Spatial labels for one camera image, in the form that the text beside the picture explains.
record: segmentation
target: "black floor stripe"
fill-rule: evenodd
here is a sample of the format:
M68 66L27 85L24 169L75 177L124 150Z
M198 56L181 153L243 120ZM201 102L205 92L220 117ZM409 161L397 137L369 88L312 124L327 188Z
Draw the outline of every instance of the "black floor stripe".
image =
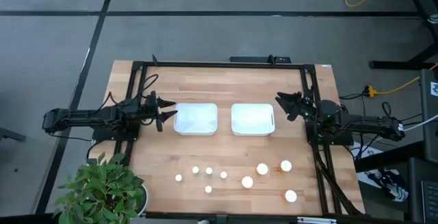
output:
M101 11L0 11L0 16L99 16Z
M97 21L96 27L94 29L94 33L91 39L90 48L88 50L87 56L85 58L85 62L83 64L81 73L79 75L79 79L77 81L77 85L75 91L73 93L73 97L70 101L69 109L77 110L79 106L79 102L81 100L83 87L85 86L85 82L87 80L88 72L91 67L92 59L94 56L94 52L96 51L96 46L99 41L99 36L102 32L103 22L105 21L105 12L108 11L108 7L110 5L111 0L105 0L102 6L101 15ZM70 129L66 129L61 133L61 136L69 136ZM36 214L44 214L46 212L47 204L50 200L50 195L53 189L53 185L55 184L56 175L58 170L60 169L62 156L64 155L65 149L67 145L67 139L59 138L55 155L53 157L53 161L51 163L49 173L47 174L46 182L44 183L44 187L42 189L41 197L38 202L36 208Z
M314 16L420 17L418 12L288 12L288 11L109 11L106 16Z

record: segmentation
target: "metal stand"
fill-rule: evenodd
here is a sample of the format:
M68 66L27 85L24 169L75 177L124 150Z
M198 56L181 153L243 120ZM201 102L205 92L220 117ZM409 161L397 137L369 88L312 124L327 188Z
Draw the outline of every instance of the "metal stand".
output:
M24 141L26 136L10 131L5 128L0 128L0 142L3 138L11 138L17 141Z
M427 59L434 56L438 53L438 35L435 33L433 25L427 21L428 15L424 11L420 0L412 0L415 4L420 17L424 21L424 25L429 30L432 38L433 44L427 47L425 50L414 56L408 61L405 62L387 62L387 61L370 61L369 65L371 69L394 69L394 70L421 70L421 69L429 69L434 64L424 63Z

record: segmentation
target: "gray carpet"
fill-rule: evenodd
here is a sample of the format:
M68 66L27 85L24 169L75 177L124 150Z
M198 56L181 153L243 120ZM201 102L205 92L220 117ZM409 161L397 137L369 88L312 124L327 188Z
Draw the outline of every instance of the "gray carpet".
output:
M429 12L435 10L431 0L422 2ZM103 0L0 0L0 10L100 10L102 4ZM346 8L342 0L112 0L109 6L112 11L415 10L411 0L370 0L355 9ZM68 106L96 21L94 16L0 16L0 127L30 138L30 142L0 143L0 216L27 214L35 206L55 144L41 130L42 115ZM331 64L339 94L345 95L367 84L389 90L416 77L415 71L371 70L368 61L407 60L431 42L422 22L412 18L107 17L79 108L100 105L113 60L151 60L152 53L158 60L172 61L284 55L295 63ZM388 101L394 116L412 116L420 113L419 93L418 85L412 84L392 95L366 99L366 112L383 115L381 102ZM360 99L343 103L350 112L363 111ZM91 129L73 129L71 136L89 138ZM397 144L382 142L400 146L420 139L418 129ZM85 162L89 146L69 141L56 186ZM378 143L373 146L391 149ZM53 189L48 212L61 194ZM399 212L372 201L365 202L365 209L374 216L400 218Z

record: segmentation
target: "potted plant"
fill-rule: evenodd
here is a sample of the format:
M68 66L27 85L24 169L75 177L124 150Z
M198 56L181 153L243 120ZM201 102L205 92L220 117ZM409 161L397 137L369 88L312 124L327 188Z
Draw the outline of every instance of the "potted plant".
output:
M114 155L107 163L102 153L79 167L76 178L68 177L59 188L71 191L60 197L55 205L62 208L59 224L108 223L125 224L141 214L147 205L148 194L143 180L121 164L123 153Z

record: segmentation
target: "white ball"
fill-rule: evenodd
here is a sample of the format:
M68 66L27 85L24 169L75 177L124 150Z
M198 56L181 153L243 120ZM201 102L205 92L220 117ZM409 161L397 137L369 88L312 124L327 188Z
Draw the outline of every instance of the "white ball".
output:
M206 168L205 169L205 173L208 175L211 175L213 173L213 169L212 168Z
M257 166L257 172L258 172L260 175L265 175L266 173L268 173L268 171L269 171L268 166L267 166L266 164L264 164L264 163L260 163L260 164Z
M288 202L293 203L296 201L296 193L293 190L288 190L285 193L285 198Z
M213 188L211 186L206 186L205 187L205 192L206 193L211 193L212 190L213 190Z
M220 177L223 178L223 179L226 179L227 176L228 176L228 174L227 174L227 172L225 172L225 171L223 171L223 172L220 173Z
M253 179L252 179L251 177L249 177L249 176L245 176L245 177L242 179L242 185L243 185L243 187L245 187L245 188L251 188L251 187L253 187L253 184L254 184L254 181L253 181Z
M285 172L289 172L290 170L292 170L292 163L290 163L290 161L288 160L284 160L281 162L281 170L285 171Z
M199 168L198 168L197 166L194 166L194 167L192 168L192 172L193 172L194 174L199 173Z

